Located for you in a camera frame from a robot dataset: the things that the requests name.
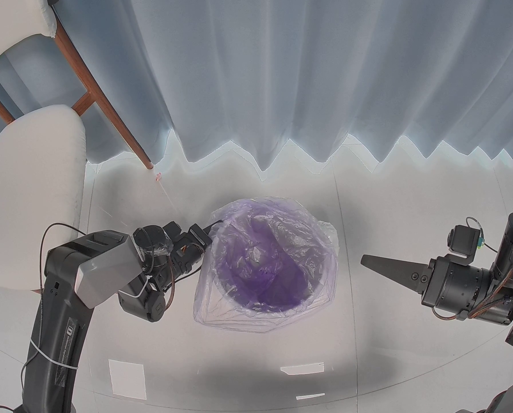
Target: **blue-gray curtain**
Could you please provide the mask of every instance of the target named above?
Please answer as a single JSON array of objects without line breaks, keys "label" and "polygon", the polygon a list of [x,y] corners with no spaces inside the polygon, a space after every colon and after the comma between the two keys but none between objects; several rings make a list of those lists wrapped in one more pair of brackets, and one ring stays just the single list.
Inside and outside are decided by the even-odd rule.
[{"label": "blue-gray curtain", "polygon": [[[324,161],[347,134],[380,161],[402,134],[425,156],[444,140],[513,157],[513,0],[60,0],[56,10],[154,162],[171,128],[190,161],[232,140],[262,169],[289,138]],[[49,38],[0,57],[0,98],[15,116],[82,92]],[[125,149],[97,107],[83,121],[90,161]]]}]

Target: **translucent trash bag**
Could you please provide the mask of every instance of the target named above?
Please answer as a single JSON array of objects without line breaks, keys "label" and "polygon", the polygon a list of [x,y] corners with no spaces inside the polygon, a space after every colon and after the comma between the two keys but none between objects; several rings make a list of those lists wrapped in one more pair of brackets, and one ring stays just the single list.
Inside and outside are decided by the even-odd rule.
[{"label": "translucent trash bag", "polygon": [[194,319],[264,333],[332,302],[338,238],[292,199],[241,199],[212,213]]}]

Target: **chair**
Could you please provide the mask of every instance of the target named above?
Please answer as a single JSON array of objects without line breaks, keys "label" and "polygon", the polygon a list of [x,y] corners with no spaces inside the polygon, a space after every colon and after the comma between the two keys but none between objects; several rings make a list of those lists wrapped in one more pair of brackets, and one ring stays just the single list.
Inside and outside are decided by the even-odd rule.
[{"label": "chair", "polygon": [[[7,124],[0,133],[0,286],[29,290],[40,285],[39,249],[47,226],[79,225],[86,164],[79,115],[97,103],[144,165],[153,167],[47,0],[0,0],[0,54],[35,34],[54,39],[87,92],[72,108],[44,107],[16,120],[0,102],[0,116]],[[76,237],[73,230],[53,227],[45,251]]]}]

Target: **white zip tie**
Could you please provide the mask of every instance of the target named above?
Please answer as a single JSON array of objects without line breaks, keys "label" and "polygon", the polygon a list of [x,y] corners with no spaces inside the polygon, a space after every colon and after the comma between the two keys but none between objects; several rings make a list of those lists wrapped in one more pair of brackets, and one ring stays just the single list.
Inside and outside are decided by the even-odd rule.
[{"label": "white zip tie", "polygon": [[140,295],[142,295],[142,293],[146,289],[149,279],[150,279],[150,277],[146,276],[146,283],[144,283],[144,285],[142,286],[142,291],[140,291],[140,293],[138,295],[131,295],[129,293],[126,293],[125,291],[122,291],[121,289],[119,289],[118,292],[128,295],[129,297],[133,297],[133,298],[137,299]]},{"label": "white zip tie", "polygon": [[41,355],[43,355],[48,361],[50,361],[52,364],[56,364],[57,366],[61,366],[61,367],[65,367],[65,368],[70,368],[71,370],[77,370],[78,367],[73,367],[73,366],[68,366],[67,364],[62,364],[58,361],[54,361],[52,358],[49,358],[42,350],[40,350],[40,348],[37,347],[37,345],[33,342],[33,340],[30,340],[31,341],[31,344],[33,345],[33,347],[35,348],[35,350],[40,353]]}]

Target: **floor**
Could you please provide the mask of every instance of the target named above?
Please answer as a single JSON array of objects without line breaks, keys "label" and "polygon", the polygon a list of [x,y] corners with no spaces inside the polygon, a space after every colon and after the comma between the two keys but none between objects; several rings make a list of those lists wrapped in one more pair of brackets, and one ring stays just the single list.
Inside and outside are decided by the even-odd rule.
[{"label": "floor", "polygon": [[[189,163],[174,136],[152,171],[129,153],[89,164],[81,229],[128,233],[170,220],[187,229],[205,225],[213,210],[238,198],[291,197],[337,229],[334,302],[260,335],[197,324],[196,278],[178,286],[170,312],[154,324],[124,313],[111,298],[96,308],[83,349],[78,412],[452,413],[485,409],[513,383],[506,328],[438,320],[418,295],[359,264],[365,253],[426,263],[447,252],[449,230],[469,215],[497,246],[513,211],[508,155],[491,161],[481,150],[464,156],[440,145],[425,159],[402,137],[377,163],[349,139],[327,163],[289,142],[266,172],[255,167],[231,143]],[[474,265],[488,268],[493,259],[482,249]],[[0,404],[20,403],[19,371],[37,304],[34,293],[0,289]],[[146,400],[113,393],[109,360],[143,364]],[[314,363],[324,371],[280,370]]]}]

